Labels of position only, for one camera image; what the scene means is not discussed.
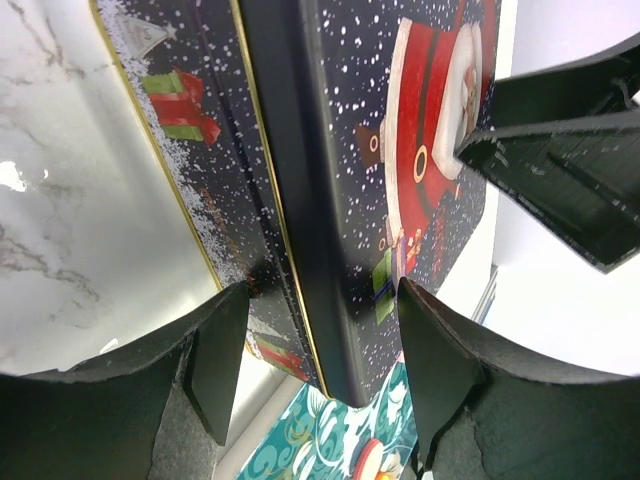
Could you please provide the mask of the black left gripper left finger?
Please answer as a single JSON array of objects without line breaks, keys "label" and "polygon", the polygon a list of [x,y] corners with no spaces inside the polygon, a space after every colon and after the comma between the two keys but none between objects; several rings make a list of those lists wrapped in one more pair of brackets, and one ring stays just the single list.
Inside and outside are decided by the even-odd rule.
[{"label": "black left gripper left finger", "polygon": [[65,372],[1,378],[5,479],[210,479],[248,323],[235,283],[183,317]]}]

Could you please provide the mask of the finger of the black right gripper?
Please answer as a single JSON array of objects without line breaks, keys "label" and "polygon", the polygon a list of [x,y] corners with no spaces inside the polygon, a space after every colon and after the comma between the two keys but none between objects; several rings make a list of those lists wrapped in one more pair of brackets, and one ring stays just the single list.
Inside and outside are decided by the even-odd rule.
[{"label": "finger of the black right gripper", "polygon": [[491,118],[497,128],[565,121],[634,109],[639,39],[536,72],[497,80]]},{"label": "finger of the black right gripper", "polygon": [[457,156],[599,271],[638,255],[637,111],[477,131]]}]

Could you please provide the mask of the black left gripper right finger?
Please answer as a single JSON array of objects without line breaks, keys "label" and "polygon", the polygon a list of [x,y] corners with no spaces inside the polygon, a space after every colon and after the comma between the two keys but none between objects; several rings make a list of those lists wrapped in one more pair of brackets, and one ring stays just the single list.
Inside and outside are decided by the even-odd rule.
[{"label": "black left gripper right finger", "polygon": [[566,363],[458,314],[409,279],[399,327],[437,479],[635,479],[639,381]]}]

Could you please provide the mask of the gold tin lid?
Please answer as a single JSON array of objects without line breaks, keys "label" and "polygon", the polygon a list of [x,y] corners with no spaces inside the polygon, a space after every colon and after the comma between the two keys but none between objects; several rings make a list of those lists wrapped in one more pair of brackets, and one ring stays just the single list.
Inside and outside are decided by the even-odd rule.
[{"label": "gold tin lid", "polygon": [[354,407],[400,350],[404,277],[437,292],[485,209],[455,155],[487,125],[497,1],[243,1],[239,23],[318,387]]}]

